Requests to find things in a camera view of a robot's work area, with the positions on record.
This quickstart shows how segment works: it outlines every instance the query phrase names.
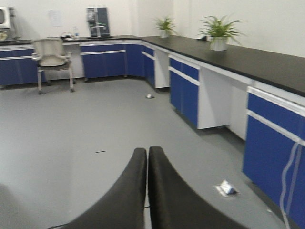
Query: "potted plant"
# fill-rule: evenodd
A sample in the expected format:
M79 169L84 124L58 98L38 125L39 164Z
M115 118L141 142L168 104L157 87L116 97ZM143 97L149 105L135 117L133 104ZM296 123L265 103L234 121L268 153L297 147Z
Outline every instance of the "potted plant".
M218 19L215 16L205 17L202 22L205 24L200 34L209 35L212 38L211 50L214 51L224 51L227 49L227 41L231 38L236 43L240 42L235 38L242 33L240 33L235 27L235 23L243 22L244 20L235 20L231 22L226 22L226 16Z
M169 37L173 32L176 33L176 31L173 30L176 25L174 24L173 19L168 16L163 19L155 19L155 23L157 28L160 29L160 36L162 38Z

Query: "black countertop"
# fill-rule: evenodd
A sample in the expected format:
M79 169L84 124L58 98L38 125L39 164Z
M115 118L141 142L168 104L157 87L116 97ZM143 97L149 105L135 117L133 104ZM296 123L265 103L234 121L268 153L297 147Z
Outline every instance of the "black countertop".
M135 37L79 38L64 42L103 40L143 40L181 55L220 67L251 79L305 97L305 58L229 45L226 51L211 51L210 42L170 36L169 38ZM30 44L30 40L1 42L3 45Z

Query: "green plant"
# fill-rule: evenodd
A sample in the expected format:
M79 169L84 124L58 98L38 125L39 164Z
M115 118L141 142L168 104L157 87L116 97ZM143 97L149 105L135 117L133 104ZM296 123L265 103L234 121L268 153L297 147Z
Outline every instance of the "green plant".
M156 26L160 30L166 30L169 34L172 34L173 32L178 34L173 28L176 27L176 25L173 22L173 19L169 16L164 17L163 19L157 18L154 21L156 23Z
M215 16L205 17L205 20L201 20L205 25L202 27L200 34L209 35L211 37L226 37L231 38L238 44L240 42L235 39L235 36L238 36L240 33L235 27L235 23L243 22L244 20L235 20L231 22L226 22L225 18L227 16L223 16L221 19L218 19Z

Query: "white wire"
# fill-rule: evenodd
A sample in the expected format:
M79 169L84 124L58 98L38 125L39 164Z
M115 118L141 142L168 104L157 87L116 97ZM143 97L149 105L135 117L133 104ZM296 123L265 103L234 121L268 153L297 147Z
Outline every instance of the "white wire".
M287 200L287 206L286 206L287 214L289 214L289 212L290 212L293 193L295 191L296 176L297 176L297 173L298 173L299 167L300 167L301 154L302 154L302 145L299 145L299 147L297 149L296 157L295 157L295 168L294 168L294 172L293 172L293 175L291 178L289 196L288 196L288 200Z
M284 209L284 198L285 198L286 190L287 190L286 175L287 175L287 172L288 172L289 168L291 167L291 165L294 161L295 152L296 152L296 149L297 149L298 145L299 145L299 143L295 142L293 147L291 148L289 160L288 160L286 166L284 167L284 169L282 171L282 177L281 177L282 178L282 193L281 193L281 196L280 196L280 209L281 209L281 212L282 212L282 215L283 215L283 218L284 218L284 223L285 223L286 229L290 229L290 225L289 225L287 215L286 215L285 209Z

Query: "gray office chair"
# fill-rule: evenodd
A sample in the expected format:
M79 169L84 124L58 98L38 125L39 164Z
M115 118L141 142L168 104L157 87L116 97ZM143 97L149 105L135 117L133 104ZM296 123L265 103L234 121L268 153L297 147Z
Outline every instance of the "gray office chair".
M70 91L74 92L71 53L65 53L62 40L60 38L42 38L33 40L32 45L35 50L35 53L32 54L32 60L37 61L39 94L43 94L41 89L41 72L66 69L69 69Z

